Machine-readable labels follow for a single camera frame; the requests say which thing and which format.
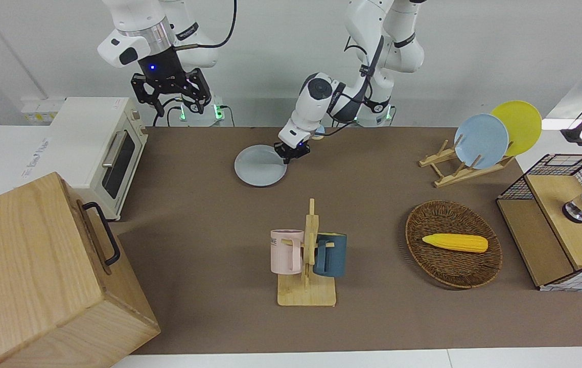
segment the corn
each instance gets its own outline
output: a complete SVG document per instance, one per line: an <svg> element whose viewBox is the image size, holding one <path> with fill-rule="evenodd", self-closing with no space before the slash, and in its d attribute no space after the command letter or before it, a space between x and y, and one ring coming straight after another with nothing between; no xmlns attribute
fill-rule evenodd
<svg viewBox="0 0 582 368"><path fill-rule="evenodd" d="M488 250L488 240L479 235L433 234L423 237L422 241L435 247L456 251L484 253Z"/></svg>

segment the wooden box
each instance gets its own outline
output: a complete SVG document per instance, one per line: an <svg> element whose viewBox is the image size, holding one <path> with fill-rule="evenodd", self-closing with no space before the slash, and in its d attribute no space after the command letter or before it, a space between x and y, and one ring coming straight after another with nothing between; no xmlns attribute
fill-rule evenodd
<svg viewBox="0 0 582 368"><path fill-rule="evenodd" d="M582 224L562 212L582 193L572 175L526 175L533 199L498 199L531 279L540 290L582 291Z"/></svg>
<svg viewBox="0 0 582 368"><path fill-rule="evenodd" d="M55 173L0 196L1 367L112 366L159 333L104 224Z"/></svg>

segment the wicker basket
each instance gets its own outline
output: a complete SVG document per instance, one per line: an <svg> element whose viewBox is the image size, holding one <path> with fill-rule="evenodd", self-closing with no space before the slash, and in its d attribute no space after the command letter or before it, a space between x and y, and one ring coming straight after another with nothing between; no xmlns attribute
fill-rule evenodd
<svg viewBox="0 0 582 368"><path fill-rule="evenodd" d="M435 233L480 235L488 240L484 253L442 249L422 241ZM409 214L407 247L417 264L448 286L469 289L491 282L502 266L502 249L493 229L468 207L444 200L425 202Z"/></svg>

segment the pink mug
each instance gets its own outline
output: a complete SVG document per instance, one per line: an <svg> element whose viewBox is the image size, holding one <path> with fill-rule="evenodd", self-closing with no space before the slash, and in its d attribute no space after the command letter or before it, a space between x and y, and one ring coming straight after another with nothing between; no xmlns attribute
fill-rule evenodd
<svg viewBox="0 0 582 368"><path fill-rule="evenodd" d="M284 244L290 240L293 245ZM305 232L301 230L270 231L270 270L275 274L293 275L302 272L301 244Z"/></svg>

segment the dark blue mug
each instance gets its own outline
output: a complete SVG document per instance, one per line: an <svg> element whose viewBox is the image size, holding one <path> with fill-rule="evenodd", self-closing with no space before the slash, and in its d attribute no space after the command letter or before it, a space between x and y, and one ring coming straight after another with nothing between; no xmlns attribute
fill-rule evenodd
<svg viewBox="0 0 582 368"><path fill-rule="evenodd" d="M345 275L345 254L347 235L338 233L318 233L315 250L314 274L322 277Z"/></svg>

